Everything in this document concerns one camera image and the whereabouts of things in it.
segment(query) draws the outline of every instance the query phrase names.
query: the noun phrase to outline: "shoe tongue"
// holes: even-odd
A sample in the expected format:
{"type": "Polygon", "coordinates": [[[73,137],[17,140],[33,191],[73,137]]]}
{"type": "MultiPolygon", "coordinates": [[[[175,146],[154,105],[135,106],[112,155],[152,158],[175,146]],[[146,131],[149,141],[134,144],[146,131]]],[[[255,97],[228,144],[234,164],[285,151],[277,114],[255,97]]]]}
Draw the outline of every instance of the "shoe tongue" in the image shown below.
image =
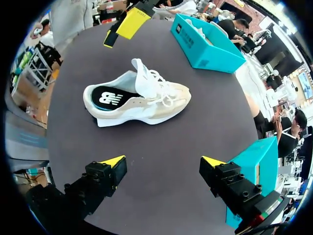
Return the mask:
{"type": "Polygon", "coordinates": [[[135,89],[144,98],[155,98],[157,91],[153,80],[155,79],[141,59],[132,59],[132,65],[137,69],[135,89]]]}

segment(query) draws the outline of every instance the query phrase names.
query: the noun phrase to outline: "bottle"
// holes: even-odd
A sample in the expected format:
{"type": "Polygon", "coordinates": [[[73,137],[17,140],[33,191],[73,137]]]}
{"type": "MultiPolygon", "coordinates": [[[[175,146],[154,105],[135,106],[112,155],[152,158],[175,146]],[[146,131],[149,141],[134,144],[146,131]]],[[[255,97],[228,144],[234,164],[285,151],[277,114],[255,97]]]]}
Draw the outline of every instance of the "bottle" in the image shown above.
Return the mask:
{"type": "Polygon", "coordinates": [[[113,13],[113,2],[111,0],[108,0],[106,10],[107,13],[113,13]]]}

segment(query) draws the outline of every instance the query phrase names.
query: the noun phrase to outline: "sneaker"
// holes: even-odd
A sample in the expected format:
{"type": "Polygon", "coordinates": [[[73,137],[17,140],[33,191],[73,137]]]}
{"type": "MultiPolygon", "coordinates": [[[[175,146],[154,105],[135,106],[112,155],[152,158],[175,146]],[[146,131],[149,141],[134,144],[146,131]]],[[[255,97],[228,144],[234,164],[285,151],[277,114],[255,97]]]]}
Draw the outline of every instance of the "sneaker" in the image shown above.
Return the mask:
{"type": "Polygon", "coordinates": [[[85,107],[99,127],[129,120],[159,124],[180,113],[189,103],[191,94],[186,86],[165,81],[140,59],[133,59],[132,65],[137,72],[127,71],[114,81],[85,88],[85,107]]]}
{"type": "Polygon", "coordinates": [[[190,19],[186,19],[186,22],[190,24],[204,39],[206,38],[205,34],[202,31],[202,28],[196,28],[192,25],[192,21],[190,19]]]}

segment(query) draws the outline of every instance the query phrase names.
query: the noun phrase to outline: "tabletop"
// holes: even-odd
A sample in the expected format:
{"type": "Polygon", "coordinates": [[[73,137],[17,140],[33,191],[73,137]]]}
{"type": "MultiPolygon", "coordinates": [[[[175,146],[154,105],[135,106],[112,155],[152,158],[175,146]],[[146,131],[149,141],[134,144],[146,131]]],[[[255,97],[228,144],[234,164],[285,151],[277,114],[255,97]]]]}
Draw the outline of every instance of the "tabletop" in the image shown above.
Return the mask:
{"type": "Polygon", "coordinates": [[[131,40],[119,37],[111,49],[102,46],[110,24],[85,30],[73,41],[49,109],[52,174],[63,190],[90,162],[126,155],[126,176],[87,222],[120,235],[232,234],[225,224],[226,205],[199,174],[200,157],[231,160],[257,140],[254,121],[235,76],[193,69],[171,25],[150,20],[131,40]],[[191,101],[158,125],[128,121],[99,128],[84,107],[83,91],[134,70],[133,58],[189,87],[191,101]]]}

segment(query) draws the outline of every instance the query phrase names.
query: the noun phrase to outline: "new balance logo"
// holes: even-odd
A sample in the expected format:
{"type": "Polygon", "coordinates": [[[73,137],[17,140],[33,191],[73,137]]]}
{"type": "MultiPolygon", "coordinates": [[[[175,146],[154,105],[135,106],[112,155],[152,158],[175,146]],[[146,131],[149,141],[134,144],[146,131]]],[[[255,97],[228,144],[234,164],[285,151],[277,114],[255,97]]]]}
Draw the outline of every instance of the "new balance logo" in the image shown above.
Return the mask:
{"type": "Polygon", "coordinates": [[[116,95],[111,92],[103,92],[101,96],[102,97],[99,99],[100,103],[103,103],[103,104],[112,103],[112,105],[118,105],[119,101],[123,97],[123,95],[121,94],[116,95]]]}

